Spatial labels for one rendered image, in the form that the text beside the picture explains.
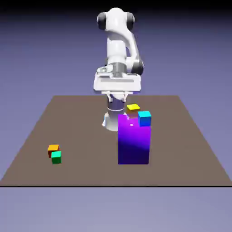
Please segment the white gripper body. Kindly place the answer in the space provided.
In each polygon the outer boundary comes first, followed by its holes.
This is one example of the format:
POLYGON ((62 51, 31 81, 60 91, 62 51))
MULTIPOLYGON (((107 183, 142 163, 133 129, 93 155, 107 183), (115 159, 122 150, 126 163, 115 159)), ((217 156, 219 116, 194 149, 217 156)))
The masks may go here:
POLYGON ((122 73, 122 77, 113 77, 113 73, 96 73, 93 89, 95 91, 139 92, 141 90, 141 76, 122 73))

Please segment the small yellow cube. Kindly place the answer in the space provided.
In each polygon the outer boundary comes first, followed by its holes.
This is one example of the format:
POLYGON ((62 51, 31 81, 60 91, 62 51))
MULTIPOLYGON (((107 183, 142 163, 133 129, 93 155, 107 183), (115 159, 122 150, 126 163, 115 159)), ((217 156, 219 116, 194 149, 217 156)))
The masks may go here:
POLYGON ((140 107, 137 104, 129 104, 126 106, 126 114, 129 118, 136 118, 140 107))

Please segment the small cyan cube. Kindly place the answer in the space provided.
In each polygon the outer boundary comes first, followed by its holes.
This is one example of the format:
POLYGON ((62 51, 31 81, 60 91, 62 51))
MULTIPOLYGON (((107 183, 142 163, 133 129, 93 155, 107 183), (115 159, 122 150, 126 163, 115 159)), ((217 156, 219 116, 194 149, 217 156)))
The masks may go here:
POLYGON ((151 113, 149 111, 138 112, 139 126, 151 126, 151 113))

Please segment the small orange cube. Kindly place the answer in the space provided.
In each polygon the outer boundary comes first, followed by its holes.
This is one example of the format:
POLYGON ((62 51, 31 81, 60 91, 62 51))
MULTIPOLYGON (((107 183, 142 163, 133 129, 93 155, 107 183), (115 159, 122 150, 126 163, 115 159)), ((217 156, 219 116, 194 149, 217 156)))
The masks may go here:
POLYGON ((59 145, 58 144, 53 144, 48 146, 48 156, 49 158, 51 157, 52 152, 59 151, 59 145))

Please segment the small green cube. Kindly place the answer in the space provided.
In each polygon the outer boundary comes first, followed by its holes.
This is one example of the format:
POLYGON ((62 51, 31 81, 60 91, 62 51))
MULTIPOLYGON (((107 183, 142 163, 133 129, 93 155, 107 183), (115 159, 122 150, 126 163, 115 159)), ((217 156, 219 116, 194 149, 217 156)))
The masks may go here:
POLYGON ((61 157, 62 157, 61 151, 53 151, 51 153, 52 164, 60 164, 62 162, 61 157))

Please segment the large purple box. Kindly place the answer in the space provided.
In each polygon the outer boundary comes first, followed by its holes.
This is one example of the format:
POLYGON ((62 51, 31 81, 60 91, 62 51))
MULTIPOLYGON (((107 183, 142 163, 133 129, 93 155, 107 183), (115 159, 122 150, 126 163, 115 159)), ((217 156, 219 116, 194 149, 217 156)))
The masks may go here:
POLYGON ((151 126, 139 126, 138 117, 118 116, 118 164, 148 164, 151 126))

